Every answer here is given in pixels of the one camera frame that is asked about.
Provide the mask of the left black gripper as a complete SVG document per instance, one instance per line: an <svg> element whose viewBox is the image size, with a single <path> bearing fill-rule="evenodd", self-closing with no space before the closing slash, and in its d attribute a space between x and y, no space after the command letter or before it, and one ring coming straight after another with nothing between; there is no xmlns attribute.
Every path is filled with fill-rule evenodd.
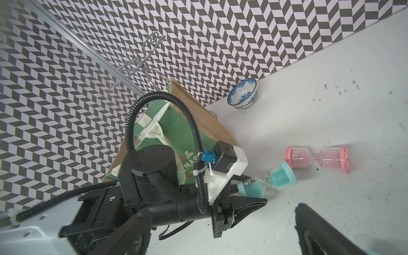
<svg viewBox="0 0 408 255"><path fill-rule="evenodd" d="M213 237L220 238L224 231L235 227L252 212L267 205L267 199L264 198L236 195L239 192L238 185L229 181L214 203L202 214L196 202L196 187L192 184L183 187L181 191L186 197L186 202L179 205L169 200L153 205L153 230L159 226L183 224L169 234L163 232L159 236L161 239L171 237L191 225L193 221L204 218L211 219Z"/></svg>

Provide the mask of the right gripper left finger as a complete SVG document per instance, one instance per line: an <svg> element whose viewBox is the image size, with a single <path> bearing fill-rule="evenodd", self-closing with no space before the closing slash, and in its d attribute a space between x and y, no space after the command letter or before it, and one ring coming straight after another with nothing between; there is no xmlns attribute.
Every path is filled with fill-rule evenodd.
<svg viewBox="0 0 408 255"><path fill-rule="evenodd" d="M94 248L91 255L144 255L152 228L152 215L144 208L127 220L110 237Z"/></svg>

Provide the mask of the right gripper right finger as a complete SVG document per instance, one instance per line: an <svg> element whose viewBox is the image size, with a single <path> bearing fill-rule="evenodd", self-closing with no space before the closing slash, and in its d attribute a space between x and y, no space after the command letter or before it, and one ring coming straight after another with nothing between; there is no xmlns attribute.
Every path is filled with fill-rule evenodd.
<svg viewBox="0 0 408 255"><path fill-rule="evenodd" d="M303 255L365 255L307 204L295 209L295 229Z"/></svg>

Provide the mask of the teal hourglass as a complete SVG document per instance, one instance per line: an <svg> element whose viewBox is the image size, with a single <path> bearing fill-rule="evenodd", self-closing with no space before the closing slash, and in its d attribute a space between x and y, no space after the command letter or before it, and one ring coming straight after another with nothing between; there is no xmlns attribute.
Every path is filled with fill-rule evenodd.
<svg viewBox="0 0 408 255"><path fill-rule="evenodd" d="M240 196L250 198L262 198L267 188L280 190L287 186L296 186L297 179L292 168L285 161L276 168L268 171L264 179L251 177L237 183Z"/></svg>

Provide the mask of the pink hourglass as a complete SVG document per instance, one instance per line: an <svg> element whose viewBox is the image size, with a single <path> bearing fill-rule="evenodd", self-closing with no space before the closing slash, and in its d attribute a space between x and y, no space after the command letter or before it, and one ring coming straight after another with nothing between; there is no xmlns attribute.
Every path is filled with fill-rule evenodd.
<svg viewBox="0 0 408 255"><path fill-rule="evenodd" d="M318 154L312 154L307 148L287 147L284 157L289 166L295 169L306 169L312 163L317 163L324 169L341 170L346 174L351 173L348 146L323 148Z"/></svg>

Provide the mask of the brown green canvas bag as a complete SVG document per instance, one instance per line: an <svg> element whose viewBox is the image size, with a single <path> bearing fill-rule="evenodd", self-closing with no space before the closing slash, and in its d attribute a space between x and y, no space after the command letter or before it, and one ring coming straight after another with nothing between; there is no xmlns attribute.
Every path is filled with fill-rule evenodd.
<svg viewBox="0 0 408 255"><path fill-rule="evenodd" d="M203 149L212 150L218 141L236 144L229 130L177 80L172 79L164 91L178 97L186 104L199 128ZM176 156L179 184L183 186L195 183L193 169L198 153L189 123L174 104L160 99L150 103L148 109L140 113L135 121L133 142L136 150L152 145L171 147Z"/></svg>

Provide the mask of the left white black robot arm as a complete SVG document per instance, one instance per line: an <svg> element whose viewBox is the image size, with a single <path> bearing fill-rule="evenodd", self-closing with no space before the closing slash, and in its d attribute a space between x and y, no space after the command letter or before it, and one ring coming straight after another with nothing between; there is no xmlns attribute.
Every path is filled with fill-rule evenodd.
<svg viewBox="0 0 408 255"><path fill-rule="evenodd" d="M195 183L182 186L176 155L167 145L136 150L133 126L144 105L162 99L175 105L190 126L197 157ZM23 211L1 214L3 255L144 255L158 226L210 218L215 238L266 206L263 198L242 197L233 180L244 180L242 148L219 141L205 150L188 106L164 91L148 93L126 120L127 153L116 181L66 191Z"/></svg>

